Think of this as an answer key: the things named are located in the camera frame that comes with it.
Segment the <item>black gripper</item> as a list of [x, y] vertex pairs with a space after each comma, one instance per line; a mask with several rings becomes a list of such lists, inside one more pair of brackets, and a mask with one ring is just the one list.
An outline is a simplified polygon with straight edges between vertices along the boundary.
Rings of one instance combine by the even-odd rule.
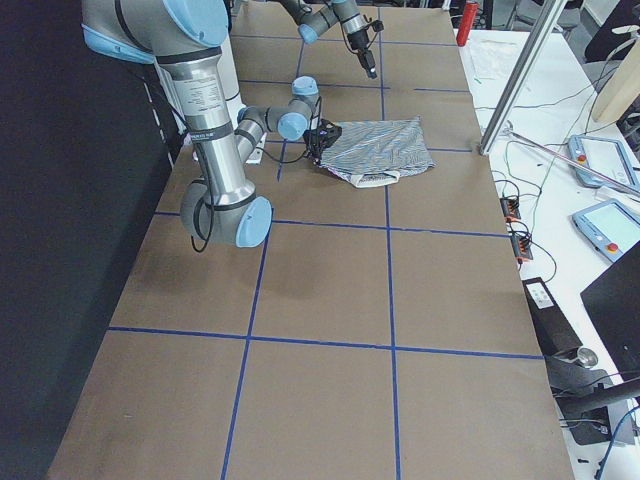
[[347, 41], [350, 51], [357, 56], [367, 76], [370, 79], [376, 79], [375, 59], [369, 49], [371, 45], [368, 36], [369, 29], [378, 34], [384, 29], [384, 24], [381, 20], [372, 20], [366, 23], [364, 19], [353, 19], [347, 23]]
[[341, 135], [342, 127], [327, 119], [321, 119], [315, 128], [303, 133], [306, 145], [305, 153], [310, 155], [314, 165], [321, 165], [322, 153], [331, 147]]

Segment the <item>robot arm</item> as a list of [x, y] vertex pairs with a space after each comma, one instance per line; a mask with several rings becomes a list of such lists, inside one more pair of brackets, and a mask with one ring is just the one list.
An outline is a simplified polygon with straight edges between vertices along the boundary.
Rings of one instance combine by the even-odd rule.
[[297, 25], [306, 44], [316, 42], [334, 25], [340, 25], [347, 50], [357, 57], [368, 78], [377, 78], [376, 62], [370, 50], [375, 39], [370, 40], [368, 32], [372, 30], [377, 36], [384, 30], [384, 23], [362, 14], [356, 1], [324, 1], [317, 11], [305, 1], [280, 0], [278, 4]]
[[246, 177], [245, 161], [267, 132], [292, 141], [318, 126], [316, 81], [298, 77], [287, 105], [247, 107], [233, 117], [219, 70], [228, 36], [224, 2], [85, 1], [82, 19], [91, 50], [158, 64], [171, 77], [202, 171], [180, 210], [192, 240], [238, 248], [261, 244], [270, 230], [272, 206]]

